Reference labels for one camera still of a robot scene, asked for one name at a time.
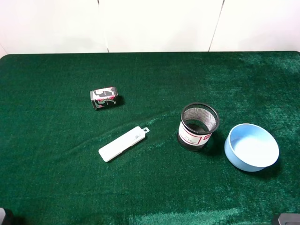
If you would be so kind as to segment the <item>black mesh pen holder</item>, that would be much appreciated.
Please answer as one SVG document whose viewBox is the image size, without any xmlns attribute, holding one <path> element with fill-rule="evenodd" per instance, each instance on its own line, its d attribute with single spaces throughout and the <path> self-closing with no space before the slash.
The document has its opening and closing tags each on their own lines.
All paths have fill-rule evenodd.
<svg viewBox="0 0 300 225">
<path fill-rule="evenodd" d="M 189 151 L 199 151 L 207 144 L 219 124 L 220 116 L 213 107 L 200 102 L 190 103 L 180 114 L 178 142 Z"/>
</svg>

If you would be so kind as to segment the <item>green felt table cloth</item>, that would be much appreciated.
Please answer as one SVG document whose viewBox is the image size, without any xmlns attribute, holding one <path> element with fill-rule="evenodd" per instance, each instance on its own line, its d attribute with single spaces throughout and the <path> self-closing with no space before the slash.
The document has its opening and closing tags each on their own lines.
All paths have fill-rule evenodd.
<svg viewBox="0 0 300 225">
<path fill-rule="evenodd" d="M 95 110 L 90 91 L 123 104 Z M 220 124 L 199 151 L 177 138 L 194 102 Z M 233 166 L 230 130 L 277 141 L 257 172 Z M 105 162 L 98 150 L 150 131 Z M 14 225 L 253 225 L 300 211 L 300 54 L 176 52 L 11 54 L 0 60 L 0 205 Z"/>
</svg>

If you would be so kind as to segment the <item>black pink card box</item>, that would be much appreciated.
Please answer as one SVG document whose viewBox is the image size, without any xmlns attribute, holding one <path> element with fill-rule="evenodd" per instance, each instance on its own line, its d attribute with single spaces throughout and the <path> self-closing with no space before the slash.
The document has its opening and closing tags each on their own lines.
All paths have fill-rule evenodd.
<svg viewBox="0 0 300 225">
<path fill-rule="evenodd" d="M 111 108 L 123 104 L 123 98 L 116 87 L 107 87 L 90 91 L 90 101 L 95 110 Z"/>
</svg>

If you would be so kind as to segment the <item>white flat plastic case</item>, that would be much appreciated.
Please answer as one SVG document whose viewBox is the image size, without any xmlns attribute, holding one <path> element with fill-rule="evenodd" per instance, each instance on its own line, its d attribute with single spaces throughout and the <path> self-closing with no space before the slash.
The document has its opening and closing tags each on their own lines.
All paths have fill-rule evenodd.
<svg viewBox="0 0 300 225">
<path fill-rule="evenodd" d="M 149 131 L 150 130 L 147 127 L 140 128 L 139 126 L 137 126 L 126 132 L 122 136 L 118 137 L 117 139 L 113 140 L 112 142 L 108 143 L 104 147 L 100 148 L 98 152 L 105 162 L 109 162 L 110 160 L 121 154 L 123 151 L 134 146 L 142 139 L 144 139 Z"/>
</svg>

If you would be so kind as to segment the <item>light blue bowl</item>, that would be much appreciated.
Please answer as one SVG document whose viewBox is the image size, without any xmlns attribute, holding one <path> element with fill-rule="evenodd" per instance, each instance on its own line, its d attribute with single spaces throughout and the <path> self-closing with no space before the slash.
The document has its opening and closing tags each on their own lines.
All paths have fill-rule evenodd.
<svg viewBox="0 0 300 225">
<path fill-rule="evenodd" d="M 274 137 L 264 128 L 243 123 L 234 126 L 224 144 L 230 163 L 245 172 L 267 168 L 279 158 L 279 147 Z"/>
</svg>

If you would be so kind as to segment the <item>grey base corner right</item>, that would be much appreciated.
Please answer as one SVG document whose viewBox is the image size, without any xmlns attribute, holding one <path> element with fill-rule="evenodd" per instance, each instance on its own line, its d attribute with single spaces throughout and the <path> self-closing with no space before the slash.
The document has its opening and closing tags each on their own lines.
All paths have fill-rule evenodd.
<svg viewBox="0 0 300 225">
<path fill-rule="evenodd" d="M 272 225 L 300 225 L 299 213 L 281 213 L 275 215 L 271 221 Z"/>
</svg>

